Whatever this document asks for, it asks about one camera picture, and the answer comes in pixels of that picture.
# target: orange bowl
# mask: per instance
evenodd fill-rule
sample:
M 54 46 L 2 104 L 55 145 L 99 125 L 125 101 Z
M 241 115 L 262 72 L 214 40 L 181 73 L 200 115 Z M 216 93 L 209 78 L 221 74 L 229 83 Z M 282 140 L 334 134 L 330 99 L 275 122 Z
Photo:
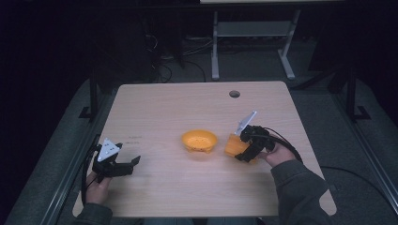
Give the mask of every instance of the orange bowl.
M 181 137 L 185 147 L 190 152 L 210 153 L 217 143 L 217 136 L 204 129 L 193 129 L 184 133 Z

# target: sleeve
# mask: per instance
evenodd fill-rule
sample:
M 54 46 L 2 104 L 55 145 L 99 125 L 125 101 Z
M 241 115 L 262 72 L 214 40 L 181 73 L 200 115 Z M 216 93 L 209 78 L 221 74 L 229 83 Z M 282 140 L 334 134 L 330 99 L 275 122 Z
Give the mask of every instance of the sleeve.
M 279 200 L 280 224 L 331 224 L 319 198 L 328 190 L 321 177 L 301 162 L 290 160 L 272 168 Z
M 100 204 L 87 203 L 82 213 L 77 216 L 72 225 L 105 225 L 110 224 L 112 219 L 112 210 Z

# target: person's left hand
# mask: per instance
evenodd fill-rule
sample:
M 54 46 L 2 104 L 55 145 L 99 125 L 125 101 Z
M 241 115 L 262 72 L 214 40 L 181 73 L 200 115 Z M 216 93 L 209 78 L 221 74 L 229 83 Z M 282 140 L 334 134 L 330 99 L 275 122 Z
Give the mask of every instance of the person's left hand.
M 100 183 L 94 181 L 94 179 L 97 179 L 97 174 L 95 172 L 91 172 L 86 179 L 86 185 L 88 188 L 85 193 L 85 202 L 103 204 L 108 197 L 108 186 L 111 183 L 112 178 L 105 177 Z

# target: orange object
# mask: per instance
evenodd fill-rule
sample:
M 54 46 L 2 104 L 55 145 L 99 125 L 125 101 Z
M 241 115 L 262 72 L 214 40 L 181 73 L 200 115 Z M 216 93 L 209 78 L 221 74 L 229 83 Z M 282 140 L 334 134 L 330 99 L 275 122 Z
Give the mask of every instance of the orange object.
M 224 152 L 226 155 L 234 158 L 237 154 L 244 152 L 248 147 L 249 144 L 241 141 L 239 136 L 230 134 Z
M 190 152 L 210 153 L 217 143 L 217 136 L 204 129 L 193 129 L 181 137 L 185 147 Z

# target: hand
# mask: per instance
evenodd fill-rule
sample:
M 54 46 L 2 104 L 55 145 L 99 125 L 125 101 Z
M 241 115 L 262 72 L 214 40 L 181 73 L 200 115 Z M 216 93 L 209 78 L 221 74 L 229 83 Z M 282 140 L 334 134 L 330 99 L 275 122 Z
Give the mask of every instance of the hand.
M 95 172 L 91 172 L 86 179 L 86 185 L 88 188 L 85 193 L 85 202 L 103 204 L 108 197 L 108 186 L 111 183 L 112 178 L 105 177 L 100 183 L 97 183 L 94 179 L 97 180 L 97 174 Z
M 276 167 L 283 162 L 296 159 L 295 155 L 289 149 L 277 142 L 272 152 L 260 152 L 257 157 L 264 159 L 271 167 Z

